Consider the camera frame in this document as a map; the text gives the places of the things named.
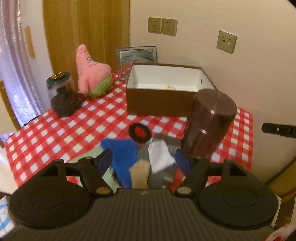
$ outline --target shoebox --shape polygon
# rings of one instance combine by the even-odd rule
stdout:
[[[200,67],[134,63],[126,85],[129,115],[184,116],[200,89],[217,89]]]

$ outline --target wooden door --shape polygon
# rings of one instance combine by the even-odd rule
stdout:
[[[44,26],[53,71],[77,82],[75,56],[85,44],[92,58],[116,71],[115,48],[129,46],[129,0],[43,0]]]

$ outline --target electrical outlet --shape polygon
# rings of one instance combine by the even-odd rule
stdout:
[[[148,18],[148,32],[161,33],[161,18]]]
[[[236,35],[220,30],[218,41],[217,41],[217,49],[221,49],[228,53],[233,53],[236,42],[237,42]]]
[[[165,35],[176,36],[178,20],[163,18],[161,25],[161,33]]]

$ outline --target pink plush toy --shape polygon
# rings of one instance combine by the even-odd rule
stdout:
[[[76,53],[79,92],[91,97],[99,97],[112,87],[111,67],[94,61],[84,44]]]

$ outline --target ribbed black surface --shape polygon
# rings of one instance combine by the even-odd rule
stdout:
[[[52,230],[19,225],[3,240],[261,241],[272,231],[269,226],[250,231],[220,227],[202,216],[191,200],[174,197],[169,190],[120,189],[114,197],[96,200],[70,225]]]

